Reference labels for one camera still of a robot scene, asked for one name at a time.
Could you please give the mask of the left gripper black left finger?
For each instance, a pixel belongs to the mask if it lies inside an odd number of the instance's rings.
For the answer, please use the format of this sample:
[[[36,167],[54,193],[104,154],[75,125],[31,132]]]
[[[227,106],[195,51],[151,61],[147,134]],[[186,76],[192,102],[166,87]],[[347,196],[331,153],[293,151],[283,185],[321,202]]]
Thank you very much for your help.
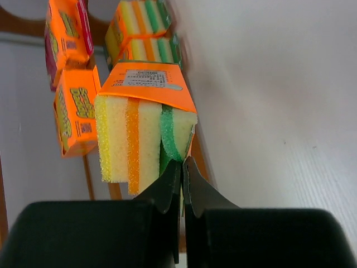
[[[36,202],[16,219],[2,267],[174,267],[181,164],[131,200]]]

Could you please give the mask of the orange green box yellow sponge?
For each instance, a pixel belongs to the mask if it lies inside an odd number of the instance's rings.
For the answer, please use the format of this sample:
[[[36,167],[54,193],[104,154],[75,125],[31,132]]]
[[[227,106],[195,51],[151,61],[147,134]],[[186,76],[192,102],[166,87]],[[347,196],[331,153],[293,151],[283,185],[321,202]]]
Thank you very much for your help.
[[[120,1],[104,38],[107,63],[114,65],[133,39],[164,36],[171,23],[164,1]]]

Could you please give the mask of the pink scrubber sponge box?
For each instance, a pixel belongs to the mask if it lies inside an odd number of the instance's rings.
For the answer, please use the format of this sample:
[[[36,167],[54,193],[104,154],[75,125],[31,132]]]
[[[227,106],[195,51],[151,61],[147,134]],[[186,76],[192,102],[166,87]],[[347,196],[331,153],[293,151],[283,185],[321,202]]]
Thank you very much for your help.
[[[94,52],[84,1],[48,1],[44,30],[50,90],[56,91],[64,69],[86,69]]]

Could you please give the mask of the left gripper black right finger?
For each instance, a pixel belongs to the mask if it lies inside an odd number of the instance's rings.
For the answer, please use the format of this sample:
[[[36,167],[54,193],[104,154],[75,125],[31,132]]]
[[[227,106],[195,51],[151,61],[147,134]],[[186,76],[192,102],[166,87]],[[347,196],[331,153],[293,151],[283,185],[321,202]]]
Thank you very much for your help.
[[[182,167],[188,267],[355,267],[336,218],[322,209],[241,208]]]

